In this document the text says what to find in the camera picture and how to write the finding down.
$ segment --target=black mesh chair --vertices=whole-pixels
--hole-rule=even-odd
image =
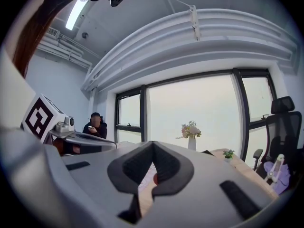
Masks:
[[[271,115],[266,118],[267,149],[257,168],[257,163],[263,150],[258,149],[254,154],[256,159],[254,170],[265,178],[267,173],[264,169],[265,162],[275,162],[279,154],[285,157],[284,164],[288,165],[289,172],[295,171],[295,157],[302,123],[300,112],[291,112],[295,109],[294,103],[289,96],[276,99],[271,104]]]

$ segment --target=air vent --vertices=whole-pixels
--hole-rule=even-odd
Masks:
[[[46,36],[52,38],[52,39],[58,39],[60,35],[60,31],[57,29],[54,29],[52,27],[49,27],[47,32],[46,32]]]

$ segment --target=black jacket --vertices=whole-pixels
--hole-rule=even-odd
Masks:
[[[100,126],[95,128],[97,130],[96,133],[91,133],[89,131],[89,126],[92,126],[92,124],[90,122],[87,125],[85,125],[84,130],[82,132],[93,135],[93,136],[96,136],[96,137],[106,139],[106,134],[108,132],[108,130],[106,128],[106,123],[100,123]]]

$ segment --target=white vase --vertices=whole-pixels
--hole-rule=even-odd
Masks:
[[[227,163],[230,163],[232,158],[224,158],[224,160],[227,162]]]
[[[194,150],[194,151],[196,150],[196,139],[195,139],[195,137],[193,137],[193,138],[189,137],[188,149]]]

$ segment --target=long brown hair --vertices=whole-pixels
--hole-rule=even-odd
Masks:
[[[72,0],[44,0],[43,4],[24,27],[18,40],[13,62],[25,78],[29,61],[52,23],[54,17]]]

